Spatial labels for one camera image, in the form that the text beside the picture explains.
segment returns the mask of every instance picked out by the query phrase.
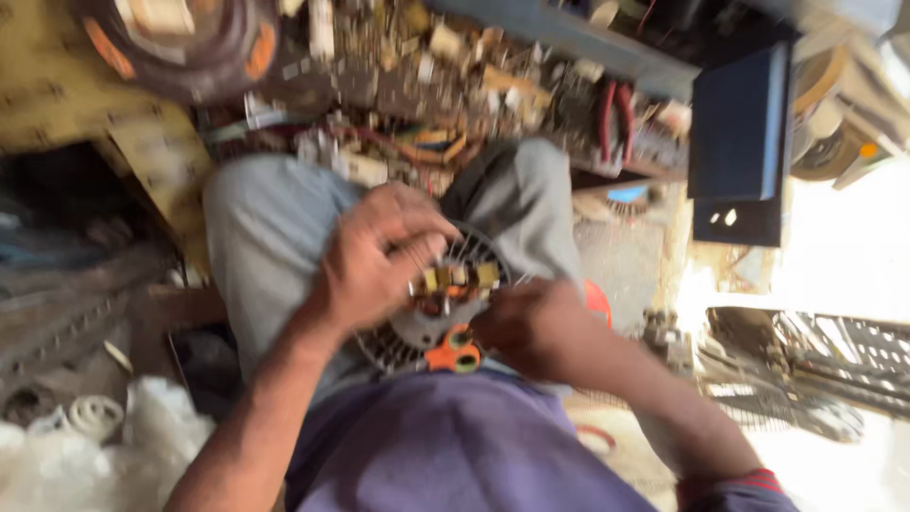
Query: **red handle pliers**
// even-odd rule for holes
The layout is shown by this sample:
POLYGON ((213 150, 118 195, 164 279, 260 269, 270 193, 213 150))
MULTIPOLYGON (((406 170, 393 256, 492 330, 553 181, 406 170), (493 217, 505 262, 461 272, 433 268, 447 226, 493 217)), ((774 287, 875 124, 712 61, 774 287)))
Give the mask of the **red handle pliers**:
POLYGON ((603 101, 601 103, 601 160, 611 163, 610 151, 610 114, 613 100, 619 104, 620 108, 620 126, 625 132, 625 143, 622 145, 622 164, 629 163, 632 160, 632 141, 634 133, 632 130, 634 114, 632 113, 632 88, 629 84, 619 83, 616 80, 607 82, 607 87, 603 90, 603 101))

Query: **purple shirt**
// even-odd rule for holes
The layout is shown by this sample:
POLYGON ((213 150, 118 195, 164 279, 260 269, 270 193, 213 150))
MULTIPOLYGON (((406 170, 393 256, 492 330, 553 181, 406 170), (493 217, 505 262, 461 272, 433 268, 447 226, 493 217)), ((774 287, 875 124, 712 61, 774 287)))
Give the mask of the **purple shirt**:
POLYGON ((577 441, 557 397, 496 374, 349 388, 308 414, 286 479, 298 511, 653 510, 577 441))

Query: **hand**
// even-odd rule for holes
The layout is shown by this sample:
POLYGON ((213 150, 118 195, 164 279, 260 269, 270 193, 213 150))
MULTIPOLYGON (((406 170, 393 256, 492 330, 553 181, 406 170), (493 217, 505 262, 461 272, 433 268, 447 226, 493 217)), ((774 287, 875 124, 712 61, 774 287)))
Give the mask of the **hand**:
POLYGON ((459 236, 426 194, 401 183, 377 187, 341 216, 301 309, 315 307, 344 331, 372 325, 405 302, 408 281, 441 254, 446 238, 459 236))
POLYGON ((533 279, 499 290, 470 327, 522 374, 579 387, 602 389, 613 366, 640 353, 585 308, 569 281, 533 279))

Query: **sleeve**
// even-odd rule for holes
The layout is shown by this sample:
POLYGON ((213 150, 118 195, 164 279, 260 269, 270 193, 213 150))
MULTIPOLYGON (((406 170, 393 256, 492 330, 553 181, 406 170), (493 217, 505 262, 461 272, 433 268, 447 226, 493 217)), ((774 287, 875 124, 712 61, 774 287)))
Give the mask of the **sleeve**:
POLYGON ((685 479, 676 496, 682 512, 797 512, 769 469, 721 481, 685 479))

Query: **gray pants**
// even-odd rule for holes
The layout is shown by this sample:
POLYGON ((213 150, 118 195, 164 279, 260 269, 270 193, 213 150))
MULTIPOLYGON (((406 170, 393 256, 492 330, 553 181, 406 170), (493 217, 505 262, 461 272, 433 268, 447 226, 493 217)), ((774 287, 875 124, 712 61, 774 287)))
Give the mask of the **gray pants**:
MULTIPOLYGON (((230 163, 208 184, 209 255, 244 378, 309 295, 336 218, 365 192, 330 170, 285 155, 230 163)), ((569 161, 550 142, 526 139, 488 149, 440 205, 448 218, 493 239, 515 275, 565 277, 581 287, 569 161)), ((319 389, 368 365, 348 343, 329 363, 319 389)))

